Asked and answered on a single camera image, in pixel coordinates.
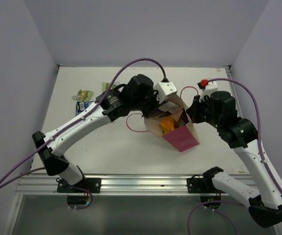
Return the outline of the small blue snack packet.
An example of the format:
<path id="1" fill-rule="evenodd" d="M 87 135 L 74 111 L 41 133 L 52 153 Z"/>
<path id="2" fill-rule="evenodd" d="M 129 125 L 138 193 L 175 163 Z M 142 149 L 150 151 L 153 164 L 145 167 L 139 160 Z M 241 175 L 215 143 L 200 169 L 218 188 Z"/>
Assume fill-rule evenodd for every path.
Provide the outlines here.
<path id="1" fill-rule="evenodd" d="M 168 117 L 171 114 L 173 114 L 175 111 L 177 111 L 179 108 L 180 106 L 178 104 L 175 104 L 171 101 L 166 101 L 152 112 L 151 117 L 153 118 Z"/>

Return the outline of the green Himalaya candy packet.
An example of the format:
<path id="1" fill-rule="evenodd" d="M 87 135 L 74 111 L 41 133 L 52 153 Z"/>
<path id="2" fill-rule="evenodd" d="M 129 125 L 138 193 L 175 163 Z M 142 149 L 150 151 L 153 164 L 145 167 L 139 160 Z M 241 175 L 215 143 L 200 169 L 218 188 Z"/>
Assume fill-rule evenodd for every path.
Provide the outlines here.
<path id="1" fill-rule="evenodd" d="M 102 92 L 105 92 L 109 87 L 110 87 L 110 89 L 112 89 L 111 83 L 103 82 L 102 83 Z"/>

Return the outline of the purple Fox's candy bag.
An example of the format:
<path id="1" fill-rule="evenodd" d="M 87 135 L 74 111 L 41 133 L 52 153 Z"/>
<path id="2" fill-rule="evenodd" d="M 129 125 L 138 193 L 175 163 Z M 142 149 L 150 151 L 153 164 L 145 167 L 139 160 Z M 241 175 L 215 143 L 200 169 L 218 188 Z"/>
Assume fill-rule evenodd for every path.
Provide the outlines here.
<path id="1" fill-rule="evenodd" d="M 183 126 L 183 125 L 186 125 L 187 123 L 189 122 L 189 119 L 188 119 L 188 116 L 187 116 L 187 113 L 186 111 L 183 109 L 182 110 L 182 113 L 180 115 L 180 118 L 178 120 L 178 124 L 180 126 Z"/>

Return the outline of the orange mango gummy bag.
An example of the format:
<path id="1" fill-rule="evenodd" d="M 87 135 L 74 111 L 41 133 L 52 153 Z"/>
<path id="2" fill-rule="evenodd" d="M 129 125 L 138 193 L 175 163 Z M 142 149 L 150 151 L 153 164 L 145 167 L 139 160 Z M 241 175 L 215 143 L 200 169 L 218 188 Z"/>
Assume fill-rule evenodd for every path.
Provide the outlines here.
<path id="1" fill-rule="evenodd" d="M 167 117 L 160 123 L 160 128 L 164 135 L 176 130 L 178 127 L 178 122 L 173 117 Z"/>

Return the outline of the cream pink paper cake bag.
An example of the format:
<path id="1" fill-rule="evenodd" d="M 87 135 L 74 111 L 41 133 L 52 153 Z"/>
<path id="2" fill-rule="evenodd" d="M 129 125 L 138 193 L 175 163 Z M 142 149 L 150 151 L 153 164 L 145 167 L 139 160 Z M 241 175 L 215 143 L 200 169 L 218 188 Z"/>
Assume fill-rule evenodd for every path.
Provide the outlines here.
<path id="1" fill-rule="evenodd" d="M 180 118 L 180 115 L 182 113 L 182 110 L 184 109 L 186 111 L 187 105 L 182 100 L 182 93 L 185 89 L 192 88 L 194 90 L 198 90 L 194 86 L 185 86 L 181 92 L 180 95 L 175 95 L 171 97 L 169 101 L 178 104 L 180 108 L 175 111 L 173 114 L 171 114 L 169 117 L 173 117 L 177 122 Z M 143 118 L 145 130 L 144 133 L 149 132 L 153 134 L 154 136 L 165 140 L 167 143 L 169 143 L 173 148 L 175 148 L 178 152 L 184 152 L 190 148 L 193 148 L 195 146 L 198 146 L 200 144 L 200 140 L 197 134 L 197 131 L 194 127 L 193 121 L 188 116 L 189 122 L 186 125 L 179 127 L 164 135 L 160 128 L 160 123 L 167 117 L 150 117 L 150 118 Z"/>

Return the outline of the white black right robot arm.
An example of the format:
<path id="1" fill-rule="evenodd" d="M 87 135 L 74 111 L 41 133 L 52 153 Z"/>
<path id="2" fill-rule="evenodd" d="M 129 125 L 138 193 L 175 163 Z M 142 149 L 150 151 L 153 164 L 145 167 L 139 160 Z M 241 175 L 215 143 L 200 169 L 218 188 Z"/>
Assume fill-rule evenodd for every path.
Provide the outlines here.
<path id="1" fill-rule="evenodd" d="M 216 129 L 256 185 L 251 188 L 216 166 L 203 173 L 204 190 L 227 193 L 244 205 L 263 228 L 282 222 L 282 180 L 264 152 L 257 129 L 250 120 L 238 116 L 235 98 L 229 92 L 217 91 L 206 95 L 204 101 L 200 99 L 201 96 L 194 96 L 186 113 L 194 123 L 205 122 Z"/>

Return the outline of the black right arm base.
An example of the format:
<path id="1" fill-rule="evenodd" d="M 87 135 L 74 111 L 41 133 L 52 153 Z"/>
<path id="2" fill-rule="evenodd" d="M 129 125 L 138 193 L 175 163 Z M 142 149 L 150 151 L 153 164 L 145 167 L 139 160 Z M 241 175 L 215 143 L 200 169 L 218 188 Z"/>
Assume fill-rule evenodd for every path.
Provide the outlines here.
<path id="1" fill-rule="evenodd" d="M 193 175 L 186 179 L 188 193 L 214 193 L 215 189 L 208 178 Z"/>

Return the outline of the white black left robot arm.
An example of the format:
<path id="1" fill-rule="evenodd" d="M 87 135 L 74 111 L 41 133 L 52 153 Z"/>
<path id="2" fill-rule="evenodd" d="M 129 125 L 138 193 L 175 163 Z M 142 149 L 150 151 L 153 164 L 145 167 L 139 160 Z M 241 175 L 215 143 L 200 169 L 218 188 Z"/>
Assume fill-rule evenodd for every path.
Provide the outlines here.
<path id="1" fill-rule="evenodd" d="M 58 127 L 32 135 L 38 155 L 49 176 L 65 179 L 74 192 L 81 192 L 86 180 L 78 166 L 65 157 L 65 152 L 94 130 L 127 116 L 131 111 L 141 111 L 147 116 L 159 104 L 158 85 L 145 75 L 133 76 L 127 84 L 110 89 L 98 96 L 94 103 L 79 115 Z"/>

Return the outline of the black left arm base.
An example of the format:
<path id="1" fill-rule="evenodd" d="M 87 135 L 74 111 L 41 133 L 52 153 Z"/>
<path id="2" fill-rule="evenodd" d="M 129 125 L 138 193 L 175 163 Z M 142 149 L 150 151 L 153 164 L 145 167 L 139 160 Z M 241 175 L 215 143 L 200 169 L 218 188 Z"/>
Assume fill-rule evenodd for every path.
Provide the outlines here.
<path id="1" fill-rule="evenodd" d="M 84 193 L 83 189 L 91 193 L 100 193 L 102 180 L 101 178 L 85 178 L 75 185 L 69 185 L 67 181 L 61 178 L 56 178 L 58 183 L 58 193 Z"/>

